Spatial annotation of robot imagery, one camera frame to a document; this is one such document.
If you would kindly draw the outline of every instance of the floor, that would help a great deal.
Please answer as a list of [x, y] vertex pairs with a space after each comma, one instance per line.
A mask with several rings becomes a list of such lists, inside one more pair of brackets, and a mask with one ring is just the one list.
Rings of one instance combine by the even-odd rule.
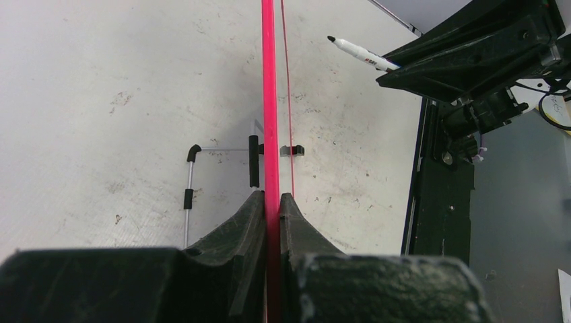
[[[280, 145], [288, 145], [276, 6]], [[186, 154], [246, 147], [261, 120], [259, 1], [0, 4], [0, 258], [182, 246]], [[415, 38], [369, 2], [286, 1], [296, 200], [349, 253], [400, 252], [420, 99], [327, 35], [380, 54]], [[247, 153], [202, 153], [191, 243], [249, 195]], [[281, 190], [292, 191], [289, 159]]]

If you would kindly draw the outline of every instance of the black clamp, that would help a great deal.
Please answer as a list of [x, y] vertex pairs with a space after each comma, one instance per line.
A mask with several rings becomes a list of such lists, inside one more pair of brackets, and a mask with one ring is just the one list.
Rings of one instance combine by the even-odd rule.
[[282, 148], [279, 149], [279, 155], [284, 157], [284, 156], [304, 156], [305, 155], [305, 148], [303, 148], [303, 146], [301, 145], [296, 145], [293, 147], [290, 146], [283, 146]]

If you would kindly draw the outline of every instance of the thin red cord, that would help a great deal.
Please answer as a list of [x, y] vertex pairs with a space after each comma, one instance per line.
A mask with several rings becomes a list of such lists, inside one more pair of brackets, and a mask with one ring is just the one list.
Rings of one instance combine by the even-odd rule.
[[290, 165], [292, 167], [292, 196], [296, 197], [294, 185], [294, 132], [292, 130], [292, 93], [290, 91], [290, 60], [288, 59], [288, 37], [286, 36], [286, 12], [281, 1], [281, 26], [283, 28], [283, 45], [285, 48], [285, 75], [288, 79], [288, 117], [290, 120]]

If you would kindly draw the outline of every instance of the black corner connector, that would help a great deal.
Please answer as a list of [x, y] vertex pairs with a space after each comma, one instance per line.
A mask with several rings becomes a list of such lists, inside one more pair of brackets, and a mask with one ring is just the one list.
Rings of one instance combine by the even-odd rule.
[[283, 146], [279, 149], [280, 156], [303, 156], [305, 155], [305, 148], [301, 145], [296, 145], [293, 147]]
[[198, 145], [194, 145], [191, 147], [191, 150], [189, 150], [189, 156], [187, 157], [187, 162], [195, 162], [196, 161], [196, 154], [201, 152], [202, 148], [200, 148], [200, 146]]

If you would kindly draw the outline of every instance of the dry erase marker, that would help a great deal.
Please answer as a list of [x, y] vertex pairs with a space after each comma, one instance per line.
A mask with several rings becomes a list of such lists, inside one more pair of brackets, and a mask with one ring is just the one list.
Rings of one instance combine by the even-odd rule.
[[378, 70], [391, 72], [394, 71], [395, 69], [400, 68], [400, 66], [390, 62], [386, 58], [383, 58], [369, 50], [366, 50], [361, 46], [352, 44], [344, 39], [335, 38], [332, 36], [327, 36], [327, 39], [329, 39], [333, 44], [335, 44], [335, 46], [337, 46], [337, 48], [339, 48], [343, 52], [346, 52], [347, 54], [355, 57], [360, 61], [364, 61], [365, 63], [372, 65], [374, 68]]

